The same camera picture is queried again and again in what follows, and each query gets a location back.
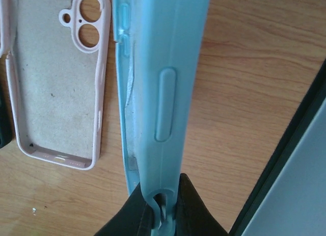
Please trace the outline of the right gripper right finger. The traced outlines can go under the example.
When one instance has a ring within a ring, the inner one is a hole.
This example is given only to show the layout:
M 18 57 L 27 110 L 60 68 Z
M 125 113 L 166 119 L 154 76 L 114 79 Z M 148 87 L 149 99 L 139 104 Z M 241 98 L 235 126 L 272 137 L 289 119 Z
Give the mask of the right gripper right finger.
M 175 235 L 228 235 L 228 232 L 209 212 L 185 173 L 180 174 L 179 179 L 175 224 Z

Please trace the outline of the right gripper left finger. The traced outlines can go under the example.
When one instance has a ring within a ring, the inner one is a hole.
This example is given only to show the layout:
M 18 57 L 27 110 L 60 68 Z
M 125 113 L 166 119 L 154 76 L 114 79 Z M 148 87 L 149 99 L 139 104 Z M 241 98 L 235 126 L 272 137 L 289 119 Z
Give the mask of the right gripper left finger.
M 121 209 L 95 234 L 108 236 L 151 235 L 153 210 L 137 185 Z

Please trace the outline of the light blue phone case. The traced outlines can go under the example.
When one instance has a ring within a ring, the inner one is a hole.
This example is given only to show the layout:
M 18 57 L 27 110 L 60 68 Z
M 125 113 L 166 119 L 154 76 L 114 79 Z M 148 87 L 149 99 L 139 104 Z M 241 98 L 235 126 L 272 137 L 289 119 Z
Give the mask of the light blue phone case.
M 127 190 L 174 235 L 188 115 L 210 0 L 112 0 Z

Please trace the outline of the black phone case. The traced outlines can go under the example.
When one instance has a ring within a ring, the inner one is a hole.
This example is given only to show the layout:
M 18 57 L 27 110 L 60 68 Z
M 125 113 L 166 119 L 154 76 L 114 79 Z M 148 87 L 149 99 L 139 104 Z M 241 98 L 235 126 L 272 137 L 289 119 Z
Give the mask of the black phone case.
M 6 146 L 12 141 L 12 129 L 10 124 L 10 119 L 5 103 L 4 92 L 1 88 L 1 110 L 0 110 L 0 120 L 1 120 L 1 148 Z

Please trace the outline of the pink phone case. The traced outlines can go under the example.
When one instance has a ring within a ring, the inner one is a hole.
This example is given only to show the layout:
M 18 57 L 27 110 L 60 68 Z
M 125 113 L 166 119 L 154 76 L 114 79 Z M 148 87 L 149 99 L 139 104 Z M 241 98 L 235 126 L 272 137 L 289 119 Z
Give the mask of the pink phone case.
M 95 166 L 110 20 L 110 0 L 1 0 L 1 55 L 25 155 Z

